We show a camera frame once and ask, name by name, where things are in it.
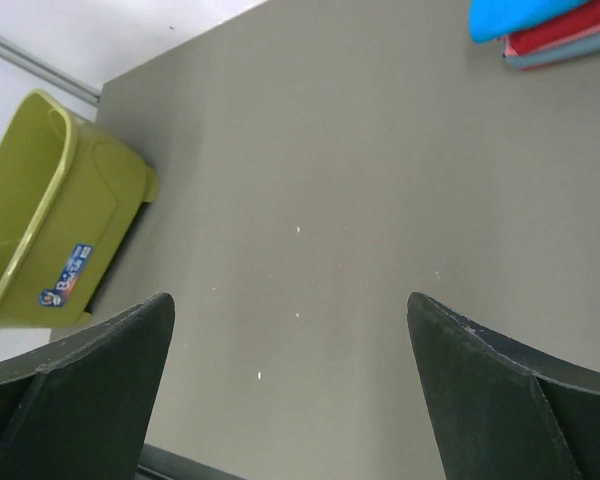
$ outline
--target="label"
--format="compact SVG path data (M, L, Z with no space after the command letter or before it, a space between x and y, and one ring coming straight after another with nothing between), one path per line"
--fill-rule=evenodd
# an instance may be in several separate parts
M67 260L55 286L45 288L38 297L38 303L43 307L64 306L92 252L93 247L91 245L77 244L73 248L73 252L69 256L69 260Z

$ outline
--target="green plastic tub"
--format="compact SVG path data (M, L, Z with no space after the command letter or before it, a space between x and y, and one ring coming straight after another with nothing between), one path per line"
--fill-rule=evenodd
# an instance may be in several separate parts
M0 328L62 327L85 308L155 172L36 90L0 144Z

